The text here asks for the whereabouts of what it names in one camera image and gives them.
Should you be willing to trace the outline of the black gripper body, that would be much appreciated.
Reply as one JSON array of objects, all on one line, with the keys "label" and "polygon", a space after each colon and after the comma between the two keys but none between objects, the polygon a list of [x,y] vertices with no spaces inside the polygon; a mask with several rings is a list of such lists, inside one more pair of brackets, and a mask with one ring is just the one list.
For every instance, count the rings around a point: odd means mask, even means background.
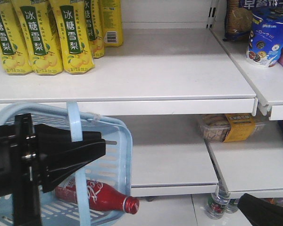
[{"label": "black gripper body", "polygon": [[0,197],[12,195],[15,226],[42,224],[35,141],[31,114],[0,126]]}]

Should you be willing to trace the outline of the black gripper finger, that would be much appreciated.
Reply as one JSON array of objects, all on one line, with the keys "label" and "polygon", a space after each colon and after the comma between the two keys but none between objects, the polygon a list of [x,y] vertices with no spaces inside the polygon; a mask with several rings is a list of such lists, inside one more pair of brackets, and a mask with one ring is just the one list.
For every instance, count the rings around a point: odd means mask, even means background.
[{"label": "black gripper finger", "polygon": [[237,206],[252,226],[283,226],[283,207],[248,193],[240,197]]},{"label": "black gripper finger", "polygon": [[96,131],[84,131],[82,141],[73,142],[71,132],[45,124],[34,126],[44,193],[55,189],[80,168],[106,154],[106,141]]}]

